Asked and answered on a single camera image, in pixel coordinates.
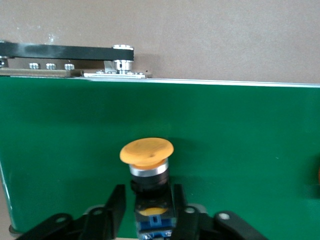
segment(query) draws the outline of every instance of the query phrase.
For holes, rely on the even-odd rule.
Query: yellow switch component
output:
[[[149,207],[145,210],[139,211],[139,213],[143,216],[152,216],[164,214],[166,211],[168,211],[168,208]]]
[[[132,141],[120,151],[120,159],[136,168],[149,170],[161,165],[174,152],[174,146],[166,139],[148,137]]]

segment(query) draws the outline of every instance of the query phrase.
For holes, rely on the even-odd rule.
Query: green board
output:
[[[149,81],[0,77],[0,166],[17,231],[78,218],[126,184],[118,236],[135,238],[119,152],[161,137],[190,203],[233,211],[272,240],[320,238],[319,85]]]

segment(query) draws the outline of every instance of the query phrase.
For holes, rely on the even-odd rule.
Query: green panel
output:
[[[0,164],[13,227],[79,217],[127,186],[121,148],[170,140],[172,183],[210,215],[234,211],[273,240],[320,238],[320,88],[0,78]]]

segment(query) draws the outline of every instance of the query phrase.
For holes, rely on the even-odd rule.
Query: brown wall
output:
[[[0,39],[135,46],[155,78],[317,83],[318,0],[0,0]]]

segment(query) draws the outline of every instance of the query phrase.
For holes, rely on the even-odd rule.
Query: metal fastener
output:
[[[64,65],[64,69],[67,70],[67,71],[75,70],[75,65],[72,64],[72,63],[66,63],[66,64]]]
[[[224,212],[219,213],[219,218],[223,219],[223,220],[229,220],[230,216],[229,214],[226,214]]]
[[[95,210],[95,211],[93,212],[93,215],[100,215],[100,214],[102,214],[102,210],[100,210],[100,209]]]
[[[171,235],[172,235],[172,231],[166,231],[165,232],[165,236],[166,237],[171,237]]]
[[[40,69],[40,64],[36,62],[30,62],[29,63],[29,69]]]
[[[112,46],[113,49],[134,50],[135,48],[126,44],[116,44]]]
[[[184,210],[187,214],[193,214],[195,213],[195,209],[193,207],[187,207],[185,210]]]
[[[127,72],[131,72],[132,70],[132,63],[134,61],[131,60],[114,60],[114,68],[120,74],[125,74]]]
[[[143,240],[150,240],[152,238],[151,235],[148,234],[148,233],[142,234],[141,237],[142,237]]]
[[[1,68],[7,68],[8,65],[8,58],[6,56],[0,56],[0,69]]]
[[[45,68],[48,69],[48,70],[56,70],[57,69],[57,65],[54,64],[54,63],[47,63],[45,65]]]
[[[57,220],[55,220],[55,222],[57,223],[57,224],[59,224],[59,223],[62,223],[62,222],[64,222],[65,220],[66,220],[67,218],[66,217],[59,217]]]

